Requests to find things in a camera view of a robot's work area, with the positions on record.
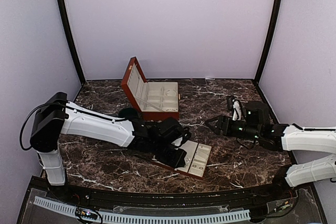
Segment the red jewelry tray cream insert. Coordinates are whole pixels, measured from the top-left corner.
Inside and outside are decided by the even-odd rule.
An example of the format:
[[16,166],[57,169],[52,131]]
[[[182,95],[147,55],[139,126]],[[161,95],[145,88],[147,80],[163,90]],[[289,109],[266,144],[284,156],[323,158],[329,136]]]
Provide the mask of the red jewelry tray cream insert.
[[206,165],[211,155],[212,147],[188,140],[184,145],[182,145],[182,149],[187,152],[186,157],[191,159],[190,162],[186,161],[186,165],[184,167],[171,168],[160,163],[155,158],[152,159],[151,163],[168,170],[174,170],[177,173],[183,174],[185,176],[203,179]]

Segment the dark green cup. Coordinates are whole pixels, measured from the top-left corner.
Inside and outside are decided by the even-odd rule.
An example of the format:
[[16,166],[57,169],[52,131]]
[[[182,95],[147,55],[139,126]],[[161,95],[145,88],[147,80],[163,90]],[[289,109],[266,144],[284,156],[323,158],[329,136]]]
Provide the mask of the dark green cup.
[[122,110],[119,111],[118,113],[119,118],[139,118],[139,113],[136,109],[134,108],[123,108]]

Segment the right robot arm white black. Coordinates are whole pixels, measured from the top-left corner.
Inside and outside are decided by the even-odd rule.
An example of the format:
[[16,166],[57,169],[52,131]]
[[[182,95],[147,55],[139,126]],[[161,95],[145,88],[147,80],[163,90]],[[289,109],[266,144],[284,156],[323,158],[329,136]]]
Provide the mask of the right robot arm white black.
[[297,124],[272,124],[266,104],[249,101],[242,106],[233,99],[228,108],[232,116],[219,115],[205,121],[216,135],[234,137],[238,142],[251,140],[270,151],[316,151],[327,156],[303,164],[280,168],[268,188],[273,200],[280,199],[288,188],[329,179],[335,182],[335,128],[309,128]]

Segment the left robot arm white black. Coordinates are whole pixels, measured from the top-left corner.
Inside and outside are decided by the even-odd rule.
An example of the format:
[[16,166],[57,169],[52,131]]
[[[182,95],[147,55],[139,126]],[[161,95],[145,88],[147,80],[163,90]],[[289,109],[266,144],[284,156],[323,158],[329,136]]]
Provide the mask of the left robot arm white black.
[[58,139],[63,135],[79,135],[115,144],[119,147],[154,155],[156,161],[171,167],[186,165],[187,152],[181,147],[191,137],[187,127],[169,117],[161,122],[146,122],[137,110],[123,109],[117,117],[101,114],[67,99],[67,94],[57,92],[46,103],[35,107],[24,120],[34,122],[30,146],[34,149],[46,172],[54,193],[63,201],[74,197],[74,189],[66,183]]

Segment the red wooden jewelry box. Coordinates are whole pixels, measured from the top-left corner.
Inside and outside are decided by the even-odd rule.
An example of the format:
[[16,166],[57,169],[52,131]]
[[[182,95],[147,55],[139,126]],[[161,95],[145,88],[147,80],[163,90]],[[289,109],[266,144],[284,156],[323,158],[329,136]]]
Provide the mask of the red wooden jewelry box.
[[121,88],[133,108],[146,121],[162,121],[169,117],[179,119],[178,83],[148,81],[136,57],[132,57],[128,63]]

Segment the black front table rail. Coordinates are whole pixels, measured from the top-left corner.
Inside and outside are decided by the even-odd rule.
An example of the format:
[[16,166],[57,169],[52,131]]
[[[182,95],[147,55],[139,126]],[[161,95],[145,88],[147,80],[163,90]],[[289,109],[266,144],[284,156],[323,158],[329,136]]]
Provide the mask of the black front table rail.
[[103,189],[94,189],[67,184],[64,186],[49,186],[40,177],[32,176],[30,186],[46,190],[47,194],[66,203],[78,203],[85,207],[111,208],[113,206],[148,207],[148,208],[183,208],[212,207],[228,205],[235,207],[259,207],[276,200],[289,199],[290,202],[300,196],[299,190],[285,189],[280,191],[273,184],[247,189],[215,191],[210,193],[190,194],[149,194],[129,193]]

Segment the right black frame post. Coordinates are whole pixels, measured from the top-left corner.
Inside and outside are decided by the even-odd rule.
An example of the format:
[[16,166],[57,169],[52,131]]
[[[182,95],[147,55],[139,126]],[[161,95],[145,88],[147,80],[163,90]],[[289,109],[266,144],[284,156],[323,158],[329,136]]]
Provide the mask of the right black frame post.
[[272,6],[272,11],[271,11],[271,16],[270,16],[270,21],[269,21],[269,25],[268,25],[268,30],[267,30],[267,34],[266,34],[266,38],[265,38],[265,43],[263,46],[263,50],[261,52],[261,56],[260,56],[260,61],[258,64],[258,68],[254,77],[254,83],[255,85],[259,85],[265,66],[266,66],[266,62],[267,62],[267,58],[270,52],[270,48],[271,48],[271,43],[274,37],[274,33],[276,30],[276,25],[277,25],[277,20],[278,20],[278,15],[279,15],[279,11],[280,11],[280,6],[281,6],[281,0],[274,0],[273,2],[273,6]]

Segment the black frame post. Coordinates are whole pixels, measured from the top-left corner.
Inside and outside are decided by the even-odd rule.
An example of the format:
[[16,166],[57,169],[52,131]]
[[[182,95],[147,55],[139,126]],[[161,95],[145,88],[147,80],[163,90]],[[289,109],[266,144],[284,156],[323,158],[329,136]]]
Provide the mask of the black frame post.
[[254,77],[254,83],[255,85],[259,85],[265,66],[266,66],[266,62],[267,62],[267,58],[270,52],[270,48],[271,48],[271,43],[274,37],[274,33],[276,30],[276,25],[277,25],[277,20],[278,20],[278,15],[279,15],[279,11],[280,11],[280,6],[281,6],[281,0],[274,0],[273,2],[273,6],[272,6],[272,11],[271,11],[271,16],[270,16],[270,21],[269,21],[269,25],[268,25],[268,30],[267,30],[267,34],[266,34],[266,38],[265,38],[265,43],[263,46],[263,50],[261,52],[261,56],[260,56],[260,61],[258,64],[258,68]]
[[79,56],[76,50],[75,46],[75,41],[72,35],[71,27],[70,27],[70,22],[67,14],[67,9],[66,9],[66,2],[65,0],[57,0],[58,4],[58,9],[60,13],[60,18],[63,26],[63,30],[66,36],[66,41],[68,44],[68,48],[70,51],[70,55],[72,58],[73,65],[75,67],[77,76],[79,78],[80,84],[84,85],[86,83],[85,75],[82,69],[82,66],[80,64]]

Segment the left black frame post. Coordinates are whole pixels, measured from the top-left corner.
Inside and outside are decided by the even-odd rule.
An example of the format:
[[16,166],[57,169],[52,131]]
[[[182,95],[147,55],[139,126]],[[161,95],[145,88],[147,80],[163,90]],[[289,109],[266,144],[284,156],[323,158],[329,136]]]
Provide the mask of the left black frame post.
[[76,50],[75,46],[75,41],[72,35],[71,27],[70,27],[70,22],[67,14],[67,9],[66,9],[66,2],[65,0],[57,0],[58,4],[58,9],[60,13],[60,18],[63,26],[63,30],[66,36],[66,41],[68,44],[68,48],[70,51],[70,55],[72,58],[73,65],[75,67],[77,76],[79,78],[80,84],[84,85],[86,83],[85,75],[82,69],[82,66],[80,64],[79,56]]

